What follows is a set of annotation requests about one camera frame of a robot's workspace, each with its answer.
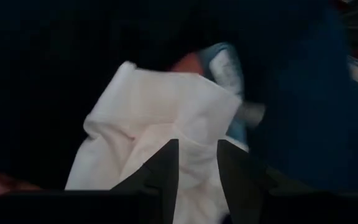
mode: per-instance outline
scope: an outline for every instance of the dark fabric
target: dark fabric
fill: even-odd
[[[0,172],[63,188],[82,123],[123,61],[166,70],[222,41],[246,98],[268,106],[252,153],[314,187],[358,189],[358,90],[323,0],[0,0]]]

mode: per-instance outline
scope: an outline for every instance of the white cloth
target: white cloth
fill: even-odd
[[[179,139],[173,223],[217,223],[228,209],[216,146],[218,139],[227,139],[240,103],[198,74],[140,70],[126,62],[85,120],[89,137],[78,150],[66,189],[111,189],[170,139]]]

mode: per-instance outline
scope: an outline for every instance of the white towel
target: white towel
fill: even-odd
[[[173,223],[218,223],[228,208],[216,146],[218,139],[227,139],[240,103],[197,74],[141,70],[126,62],[85,120],[89,137],[78,150],[66,189],[109,190],[170,139],[179,139]]]

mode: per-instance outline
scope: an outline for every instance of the laundry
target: laundry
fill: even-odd
[[[241,99],[191,73],[152,72],[122,64],[84,123],[66,190],[109,190],[170,139],[179,139],[174,223],[218,223],[228,212],[216,146]]]
[[[343,30],[326,0],[0,0],[0,172],[64,189],[81,125],[120,64],[166,71],[225,41],[246,98],[266,105],[250,153],[313,187],[358,190]]]
[[[177,62],[172,70],[197,72],[244,101],[244,74],[242,73],[236,50],[229,43],[214,44],[197,53],[190,53]],[[258,106],[253,106],[253,104],[243,103],[243,107],[247,105],[252,105],[247,108],[247,111],[256,111],[256,116],[243,113],[246,116],[234,118],[227,131],[228,136],[243,144],[247,144],[245,121],[247,121],[248,126],[256,126],[264,115],[263,105],[258,105],[259,108],[262,108],[261,110],[258,110]]]

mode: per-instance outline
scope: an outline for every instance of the blue fabric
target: blue fabric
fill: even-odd
[[[216,82],[216,80],[212,74],[212,71],[210,70],[209,63],[222,50],[227,50],[227,52],[229,53],[230,61],[232,63],[232,68],[234,69],[236,75],[239,77],[239,79],[241,81],[240,83],[238,83],[241,86],[241,90],[240,90],[240,92],[237,93],[237,95],[242,100],[244,100],[244,85],[243,85],[244,75],[242,74],[241,64],[238,60],[236,50],[230,44],[219,43],[219,44],[215,44],[211,47],[208,47],[207,49],[200,50],[198,52],[201,66],[203,67],[203,70],[204,70],[204,77],[211,80],[212,82]],[[226,134],[237,141],[247,144],[246,124],[244,121],[234,118],[232,123],[230,124],[229,129],[227,130]]]
[[[358,86],[329,1],[216,4],[214,26],[237,50],[246,99],[265,103],[250,153],[317,189],[358,190]]]

